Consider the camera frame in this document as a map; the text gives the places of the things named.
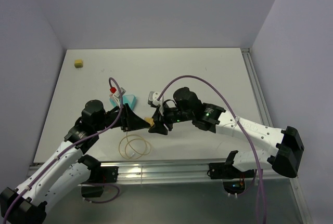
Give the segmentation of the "teal triangular power strip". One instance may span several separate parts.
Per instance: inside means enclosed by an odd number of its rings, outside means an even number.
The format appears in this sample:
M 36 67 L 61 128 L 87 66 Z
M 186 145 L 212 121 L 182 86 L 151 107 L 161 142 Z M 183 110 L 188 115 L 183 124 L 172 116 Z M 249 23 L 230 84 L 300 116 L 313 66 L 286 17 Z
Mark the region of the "teal triangular power strip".
M 114 100 L 113 100 L 113 96 L 110 95 L 110 103 L 112 104 L 113 107 L 116 107 L 116 106 L 119 106 L 120 104 L 119 103 L 116 103 Z M 136 106 L 136 103 L 137 103 L 137 99 L 134 95 L 124 95 L 123 96 L 123 104 L 128 104 L 130 109 L 133 111 L 135 106 Z

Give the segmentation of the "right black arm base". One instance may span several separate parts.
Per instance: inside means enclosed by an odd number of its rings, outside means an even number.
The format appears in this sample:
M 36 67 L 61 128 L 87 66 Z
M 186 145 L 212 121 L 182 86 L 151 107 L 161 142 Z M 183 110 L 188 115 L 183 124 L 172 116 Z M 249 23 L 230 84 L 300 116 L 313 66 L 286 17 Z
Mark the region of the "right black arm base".
M 223 189 L 227 196 L 233 195 L 235 198 L 245 194 L 253 185 L 257 176 L 256 169 L 244 172 L 233 166 L 234 159 L 238 151 L 231 151 L 225 162 L 213 162 L 208 164 L 207 176 L 212 180 L 235 180 L 222 182 Z

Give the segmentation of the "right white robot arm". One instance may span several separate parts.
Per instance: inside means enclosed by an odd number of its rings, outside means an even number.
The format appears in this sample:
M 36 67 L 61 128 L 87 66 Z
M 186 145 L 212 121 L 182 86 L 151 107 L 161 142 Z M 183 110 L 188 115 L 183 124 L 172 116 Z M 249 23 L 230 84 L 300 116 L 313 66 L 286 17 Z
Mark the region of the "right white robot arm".
M 259 169 L 272 169 L 287 178 L 298 175 L 304 145 L 297 129 L 279 129 L 232 116 L 231 112 L 214 104 L 202 103 L 189 88 L 173 94 L 174 107 L 169 107 L 163 96 L 149 93 L 148 104 L 155 108 L 150 133 L 167 135 L 176 123 L 191 121 L 203 131 L 222 134 L 243 141 L 252 141 L 257 153 L 231 151 L 225 162 L 209 165 L 211 179 L 253 177 Z

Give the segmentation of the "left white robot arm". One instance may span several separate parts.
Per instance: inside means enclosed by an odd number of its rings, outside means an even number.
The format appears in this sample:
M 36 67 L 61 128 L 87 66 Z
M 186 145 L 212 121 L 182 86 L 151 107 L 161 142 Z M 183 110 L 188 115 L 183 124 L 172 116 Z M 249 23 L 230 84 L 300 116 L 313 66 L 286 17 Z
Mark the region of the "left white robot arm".
M 85 104 L 81 117 L 64 137 L 54 154 L 26 181 L 1 193 L 4 223 L 43 223 L 47 212 L 74 187 L 82 183 L 102 187 L 117 175 L 105 173 L 101 162 L 87 154 L 99 134 L 111 128 L 133 131 L 150 128 L 124 104 L 105 111 L 99 100 Z

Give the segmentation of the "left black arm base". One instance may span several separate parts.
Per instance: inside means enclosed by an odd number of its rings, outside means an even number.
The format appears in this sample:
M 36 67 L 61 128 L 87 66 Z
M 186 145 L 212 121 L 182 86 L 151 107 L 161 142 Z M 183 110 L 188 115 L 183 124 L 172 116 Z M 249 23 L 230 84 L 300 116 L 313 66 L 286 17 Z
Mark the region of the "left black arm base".
M 119 187 L 115 185 L 118 171 L 117 166 L 102 166 L 93 169 L 88 180 L 81 186 L 82 198 L 93 203 L 106 203 L 114 200 L 120 193 Z M 109 200 L 102 200 L 103 194 L 108 190 L 115 195 Z

